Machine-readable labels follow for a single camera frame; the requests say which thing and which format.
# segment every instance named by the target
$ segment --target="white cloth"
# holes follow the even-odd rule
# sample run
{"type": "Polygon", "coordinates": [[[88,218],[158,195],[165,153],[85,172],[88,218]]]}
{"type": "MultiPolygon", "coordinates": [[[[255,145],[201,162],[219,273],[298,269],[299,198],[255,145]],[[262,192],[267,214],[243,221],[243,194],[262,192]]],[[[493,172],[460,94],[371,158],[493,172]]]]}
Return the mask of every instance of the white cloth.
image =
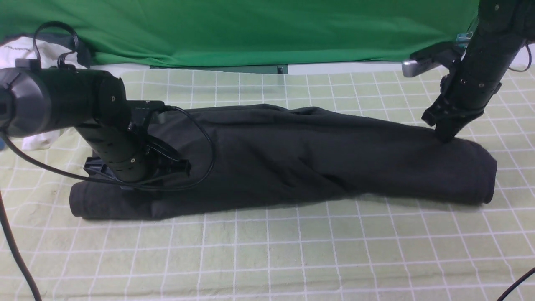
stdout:
{"type": "MultiPolygon", "coordinates": [[[[57,59],[61,54],[71,52],[70,49],[61,45],[47,43],[41,40],[37,40],[36,44],[39,53],[41,54],[41,66],[43,68],[56,66],[57,59]]],[[[0,69],[15,67],[15,59],[17,58],[36,58],[35,51],[33,50],[32,38],[21,37],[15,41],[0,46],[0,69]]],[[[65,63],[74,65],[78,69],[87,69],[78,64],[76,52],[68,55],[65,58],[65,63]]],[[[63,132],[64,131],[57,130],[26,137],[22,141],[22,149],[25,151],[48,149],[56,140],[58,140],[63,132]]]]}

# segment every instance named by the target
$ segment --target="dark gray cloth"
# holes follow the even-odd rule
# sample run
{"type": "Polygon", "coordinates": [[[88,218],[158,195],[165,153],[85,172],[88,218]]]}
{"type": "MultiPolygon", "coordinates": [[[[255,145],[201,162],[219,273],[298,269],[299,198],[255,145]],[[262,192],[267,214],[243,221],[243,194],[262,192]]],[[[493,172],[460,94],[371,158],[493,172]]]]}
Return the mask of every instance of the dark gray cloth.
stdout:
{"type": "MultiPolygon", "coordinates": [[[[84,219],[161,220],[364,193],[474,205],[493,197],[497,163],[490,153],[468,140],[443,144],[432,129],[315,107],[262,104],[189,112],[217,147],[215,167],[205,181],[160,199],[80,182],[71,190],[72,213],[84,219]]],[[[204,174],[209,144],[180,112],[149,131],[191,161],[191,182],[204,174]]]]}

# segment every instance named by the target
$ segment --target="folded garment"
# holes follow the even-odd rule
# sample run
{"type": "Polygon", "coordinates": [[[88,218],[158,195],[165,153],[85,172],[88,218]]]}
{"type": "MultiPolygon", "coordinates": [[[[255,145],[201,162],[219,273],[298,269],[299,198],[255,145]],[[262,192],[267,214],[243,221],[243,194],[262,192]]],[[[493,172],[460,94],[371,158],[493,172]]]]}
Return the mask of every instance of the folded garment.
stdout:
{"type": "MultiPolygon", "coordinates": [[[[198,186],[160,197],[119,186],[72,186],[73,215],[84,219],[162,220],[238,208],[291,205],[361,194],[478,205],[492,200],[497,162],[481,145],[443,144],[432,129],[321,108],[255,106],[193,109],[217,148],[210,176],[198,186]]],[[[206,172],[211,149],[180,112],[152,125],[192,164],[195,182],[206,172]]]]}

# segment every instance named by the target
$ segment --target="light green mat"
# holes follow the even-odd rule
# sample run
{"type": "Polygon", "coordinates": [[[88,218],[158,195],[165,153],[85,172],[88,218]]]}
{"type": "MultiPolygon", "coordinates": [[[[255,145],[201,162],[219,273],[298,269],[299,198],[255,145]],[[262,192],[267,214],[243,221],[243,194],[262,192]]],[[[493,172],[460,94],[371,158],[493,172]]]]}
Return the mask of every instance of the light green mat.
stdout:
{"type": "MultiPolygon", "coordinates": [[[[132,100],[184,108],[312,105],[420,125],[440,78],[437,70],[415,79],[394,72],[124,75],[132,100]]],[[[461,134],[499,161],[494,200],[481,210],[363,197],[163,222],[87,222],[68,207],[74,181],[11,152],[0,154],[0,185],[45,300],[492,301],[535,266],[533,71],[509,73],[485,116],[461,134]]],[[[50,151],[31,152],[80,174],[89,154],[74,131],[50,151]]],[[[5,242],[0,249],[0,299],[30,300],[5,242]]],[[[508,301],[533,300],[534,284],[528,281],[508,301]]]]}

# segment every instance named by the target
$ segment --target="rolled fabric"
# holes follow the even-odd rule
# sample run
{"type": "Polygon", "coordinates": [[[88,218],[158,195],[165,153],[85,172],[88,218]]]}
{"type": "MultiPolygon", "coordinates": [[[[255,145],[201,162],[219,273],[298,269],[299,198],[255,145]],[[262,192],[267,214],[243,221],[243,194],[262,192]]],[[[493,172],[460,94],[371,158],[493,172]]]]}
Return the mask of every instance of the rolled fabric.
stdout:
{"type": "MultiPolygon", "coordinates": [[[[443,144],[432,129],[340,114],[259,104],[188,110],[216,144],[213,171],[184,191],[125,191],[116,185],[72,186],[74,216],[98,220],[162,220],[239,208],[353,198],[361,194],[469,205],[493,198],[497,162],[481,145],[443,144]]],[[[149,133],[206,172],[210,145],[182,113],[171,112],[149,133]]]]}

